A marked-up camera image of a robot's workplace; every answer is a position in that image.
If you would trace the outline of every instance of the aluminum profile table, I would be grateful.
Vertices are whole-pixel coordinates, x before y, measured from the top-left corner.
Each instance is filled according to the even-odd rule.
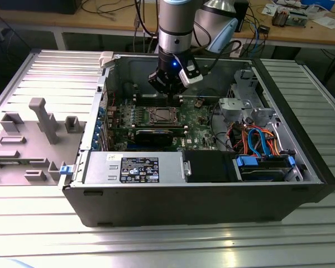
[[[98,54],[69,53],[72,54],[62,51],[31,54],[3,92],[0,114],[11,103],[10,99],[24,96],[21,100],[24,103],[25,98],[44,92],[44,87],[28,83],[30,75],[39,73],[45,79],[40,81],[45,84],[50,76],[55,81],[68,79],[67,75],[77,78],[64,81],[72,84],[62,83],[57,90],[71,98],[56,98],[61,95],[54,90],[42,95],[52,97],[47,100],[47,110],[48,104],[73,105],[64,111],[60,106],[52,106],[51,111],[76,115],[80,112],[78,116],[84,119],[87,114],[74,109],[74,105],[89,105],[89,87],[85,85],[85,89],[73,92],[67,87],[98,81],[100,68],[89,61],[83,63],[87,58],[97,59]],[[47,58],[44,61],[48,63],[39,63],[42,58]],[[48,59],[60,63],[52,64]],[[77,60],[75,64],[79,66],[63,67],[66,64],[63,61],[68,59]],[[263,63],[335,175],[335,101],[315,80],[312,83],[307,80],[313,75],[305,66],[293,61]],[[61,68],[65,72],[58,75],[56,71]],[[294,84],[286,82],[288,76]],[[17,94],[21,88],[36,90]],[[323,109],[327,110],[327,117],[319,115],[318,111]],[[282,222],[88,228],[82,225],[56,186],[0,186],[0,257],[50,268],[63,265],[335,268],[335,192],[320,203],[301,206]]]

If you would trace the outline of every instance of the blue cable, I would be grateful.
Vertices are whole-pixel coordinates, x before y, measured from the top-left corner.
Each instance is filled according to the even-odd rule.
[[[258,131],[259,135],[261,136],[261,143],[262,143],[262,148],[263,148],[263,152],[265,155],[271,155],[270,150],[266,144],[266,139],[264,137],[264,134],[261,130],[257,129],[257,128],[253,128],[250,130],[250,133],[248,133],[248,146],[249,148],[252,150],[252,152],[254,152],[258,157],[262,157],[261,154],[259,152],[257,152],[252,145],[252,133],[254,131]]]
[[[257,45],[258,45],[259,34],[258,34],[258,30],[257,30],[256,25],[253,22],[250,22],[250,24],[255,28],[255,33],[256,33],[256,43],[255,43],[255,47],[253,48],[252,54],[251,54],[251,57],[253,57],[253,54],[255,53]]]

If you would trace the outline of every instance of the warning label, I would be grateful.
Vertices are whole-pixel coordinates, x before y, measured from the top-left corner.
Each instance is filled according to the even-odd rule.
[[[157,157],[123,157],[121,183],[158,183],[159,159]]]

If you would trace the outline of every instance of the paper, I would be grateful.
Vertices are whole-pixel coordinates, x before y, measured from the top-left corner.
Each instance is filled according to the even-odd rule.
[[[329,29],[335,29],[335,19],[334,18],[322,17],[322,18],[318,18],[317,20],[313,20],[313,21]]]
[[[275,11],[277,10],[277,7],[279,5],[277,4],[266,4],[264,7],[262,14],[264,15],[269,15],[269,16],[274,16]]]
[[[283,7],[283,9],[287,9],[287,10],[295,10],[294,8],[290,8],[290,7],[284,7],[281,6],[279,4],[266,4],[266,6],[264,7],[262,14],[264,15],[269,15],[269,16],[274,16],[274,13],[276,12],[278,7]]]

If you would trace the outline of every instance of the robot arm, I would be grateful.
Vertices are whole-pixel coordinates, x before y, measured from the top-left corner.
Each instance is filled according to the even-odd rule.
[[[159,14],[159,59],[149,83],[172,97],[202,80],[190,51],[195,13],[203,0],[162,0]]]

